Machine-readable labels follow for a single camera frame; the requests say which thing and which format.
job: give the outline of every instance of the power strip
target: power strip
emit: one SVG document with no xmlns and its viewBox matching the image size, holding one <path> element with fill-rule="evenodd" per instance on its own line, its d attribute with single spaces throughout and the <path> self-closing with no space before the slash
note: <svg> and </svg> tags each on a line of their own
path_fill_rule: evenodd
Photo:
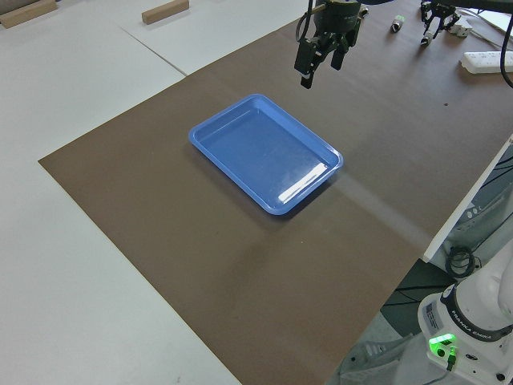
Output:
<svg viewBox="0 0 513 385">
<path fill-rule="evenodd" d="M 500 52 L 465 52 L 462 66 L 471 74 L 493 74 L 500 72 Z M 513 51 L 506 52 L 506 72 L 513 72 Z"/>
</svg>

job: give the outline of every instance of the green light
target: green light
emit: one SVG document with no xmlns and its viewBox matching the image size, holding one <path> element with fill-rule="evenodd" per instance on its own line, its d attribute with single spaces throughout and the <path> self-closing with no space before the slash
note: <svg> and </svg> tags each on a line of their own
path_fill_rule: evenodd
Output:
<svg viewBox="0 0 513 385">
<path fill-rule="evenodd" d="M 453 341 L 456 339 L 456 336 L 454 334 L 444 334 L 439 337 L 434 337 L 430 339 L 430 345 L 435 345 L 437 343 L 445 342 L 445 341 Z"/>
</svg>

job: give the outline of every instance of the plastic tray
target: plastic tray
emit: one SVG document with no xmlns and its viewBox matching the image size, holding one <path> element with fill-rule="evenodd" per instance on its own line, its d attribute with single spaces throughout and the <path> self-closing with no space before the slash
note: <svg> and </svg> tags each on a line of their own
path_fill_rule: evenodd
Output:
<svg viewBox="0 0 513 385">
<path fill-rule="evenodd" d="M 343 164 L 340 152 L 258 94 L 195 126 L 189 139 L 274 215 L 287 213 Z"/>
</svg>

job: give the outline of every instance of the brown table surface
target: brown table surface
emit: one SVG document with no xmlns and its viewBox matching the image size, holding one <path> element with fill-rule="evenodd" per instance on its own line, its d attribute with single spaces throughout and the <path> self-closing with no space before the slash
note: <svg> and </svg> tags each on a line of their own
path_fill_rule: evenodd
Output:
<svg viewBox="0 0 513 385">
<path fill-rule="evenodd" d="M 289 25 L 41 160 L 244 385 L 324 383 L 511 134 L 511 89 L 458 63 L 491 48 L 447 33 L 419 48 L 417 7 L 372 7 L 310 91 Z M 188 142 L 255 92 L 345 157 L 285 217 Z"/>
</svg>

